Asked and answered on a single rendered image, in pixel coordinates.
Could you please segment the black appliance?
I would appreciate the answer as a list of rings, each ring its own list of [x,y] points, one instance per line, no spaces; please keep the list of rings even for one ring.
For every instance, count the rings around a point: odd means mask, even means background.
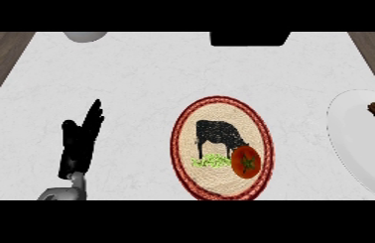
[[[211,32],[214,47],[279,47],[289,32]]]

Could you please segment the oval woven cow placemat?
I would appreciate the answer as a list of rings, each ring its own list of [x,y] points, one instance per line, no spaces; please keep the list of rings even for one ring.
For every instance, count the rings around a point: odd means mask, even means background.
[[[261,157],[261,170],[242,179],[231,169],[231,154],[249,146]],[[274,144],[265,122],[240,100],[209,96],[181,112],[169,138],[175,176],[203,200],[252,200],[262,192],[274,168]]]

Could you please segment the orange-red round vegetable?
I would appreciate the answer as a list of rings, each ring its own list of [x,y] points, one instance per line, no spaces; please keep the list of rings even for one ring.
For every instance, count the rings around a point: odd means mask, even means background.
[[[231,154],[231,169],[242,179],[251,179],[261,170],[261,157],[249,146],[239,147]]]

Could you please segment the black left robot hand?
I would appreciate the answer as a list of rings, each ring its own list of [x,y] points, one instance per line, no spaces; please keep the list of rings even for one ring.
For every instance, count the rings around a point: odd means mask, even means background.
[[[90,169],[94,141],[103,122],[100,100],[93,102],[82,125],[73,120],[65,120],[62,124],[63,132],[63,152],[57,176],[67,180],[75,172],[85,173]]]

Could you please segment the white plate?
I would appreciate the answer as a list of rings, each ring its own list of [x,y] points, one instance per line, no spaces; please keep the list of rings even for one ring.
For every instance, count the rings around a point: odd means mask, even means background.
[[[341,164],[375,193],[375,116],[367,111],[372,102],[372,90],[341,92],[327,106],[326,132]]]

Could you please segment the pale grey round object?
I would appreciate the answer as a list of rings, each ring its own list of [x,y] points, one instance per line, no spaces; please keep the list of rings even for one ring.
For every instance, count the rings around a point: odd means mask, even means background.
[[[88,43],[98,40],[106,32],[65,32],[66,37],[76,43]]]

